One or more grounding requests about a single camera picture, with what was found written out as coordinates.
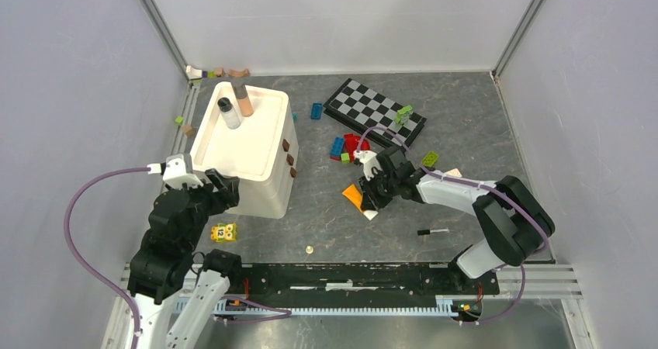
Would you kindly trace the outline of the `black eyeliner pen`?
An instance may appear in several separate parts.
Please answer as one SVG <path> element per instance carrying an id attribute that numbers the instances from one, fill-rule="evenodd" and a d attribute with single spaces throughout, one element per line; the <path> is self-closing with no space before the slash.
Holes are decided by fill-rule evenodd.
<path id="1" fill-rule="evenodd" d="M 443 228 L 443 229 L 425 229 L 425 230 L 418 230 L 417 235 L 418 236 L 427 236 L 433 233 L 448 233 L 449 229 Z"/>

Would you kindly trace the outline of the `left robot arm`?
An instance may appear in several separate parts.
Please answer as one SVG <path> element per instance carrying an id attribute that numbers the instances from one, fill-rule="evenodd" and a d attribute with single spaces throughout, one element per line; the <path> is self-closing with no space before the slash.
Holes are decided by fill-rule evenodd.
<path id="1" fill-rule="evenodd" d="M 161 324 L 148 321 L 168 309 L 192 267 L 193 253 L 211 216 L 239 203 L 239 179 L 211 168 L 198 177 L 169 163 L 159 165 L 164 191 L 154 200 L 149 230 L 130 262 L 128 290 L 133 348 L 163 348 Z"/>

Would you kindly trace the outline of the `clear vial black cap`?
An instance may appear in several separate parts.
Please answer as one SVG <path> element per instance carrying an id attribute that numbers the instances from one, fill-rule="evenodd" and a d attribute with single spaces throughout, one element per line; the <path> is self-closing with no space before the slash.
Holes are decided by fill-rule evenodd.
<path id="1" fill-rule="evenodd" d="M 217 101 L 221 116 L 229 130 L 235 130 L 240 127 L 241 121 L 232 102 L 227 97 L 219 98 Z"/>

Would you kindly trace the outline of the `concealer tube grey cap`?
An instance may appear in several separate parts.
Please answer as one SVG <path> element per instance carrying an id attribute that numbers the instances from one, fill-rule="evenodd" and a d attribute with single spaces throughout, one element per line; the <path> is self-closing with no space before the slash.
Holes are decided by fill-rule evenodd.
<path id="1" fill-rule="evenodd" d="M 244 81 L 241 78 L 234 78 L 231 81 L 231 85 L 241 115 L 244 118 L 252 116 L 254 114 L 254 109 L 251 104 L 248 90 Z"/>

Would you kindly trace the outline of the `orange white cream tube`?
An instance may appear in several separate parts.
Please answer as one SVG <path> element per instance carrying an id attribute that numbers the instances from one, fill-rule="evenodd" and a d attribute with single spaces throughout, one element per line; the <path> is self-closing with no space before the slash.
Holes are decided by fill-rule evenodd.
<path id="1" fill-rule="evenodd" d="M 348 199 L 359 212 L 368 220 L 372 221 L 378 214 L 375 210 L 362 209 L 361 205 L 363 202 L 362 193 L 356 188 L 355 184 L 348 186 L 343 192 L 342 195 Z"/>

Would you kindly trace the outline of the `white drawer organizer box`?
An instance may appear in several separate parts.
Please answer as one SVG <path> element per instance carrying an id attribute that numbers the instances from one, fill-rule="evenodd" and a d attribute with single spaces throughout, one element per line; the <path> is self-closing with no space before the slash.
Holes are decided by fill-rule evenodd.
<path id="1" fill-rule="evenodd" d="M 239 178 L 239 204 L 230 213 L 280 219 L 288 208 L 300 148 L 289 96 L 251 85 L 246 92 L 254 112 L 231 130 L 218 102 L 227 98 L 238 109 L 234 90 L 228 81 L 215 86 L 191 147 L 192 166 L 200 173 L 214 168 Z"/>

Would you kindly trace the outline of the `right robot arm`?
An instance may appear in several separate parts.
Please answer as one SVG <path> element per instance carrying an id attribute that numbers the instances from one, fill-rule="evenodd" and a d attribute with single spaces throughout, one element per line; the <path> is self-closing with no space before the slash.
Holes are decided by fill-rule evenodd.
<path id="1" fill-rule="evenodd" d="M 381 210 L 401 197 L 446 206 L 477 219 L 483 239 L 458 254 L 448 272 L 448 283 L 458 293 L 470 292 L 488 271 L 520 266 L 547 247 L 555 232 L 548 213 L 515 176 L 477 181 L 425 166 L 415 168 L 398 146 L 379 154 L 360 150 L 355 157 L 363 167 L 359 180 L 363 211 Z"/>

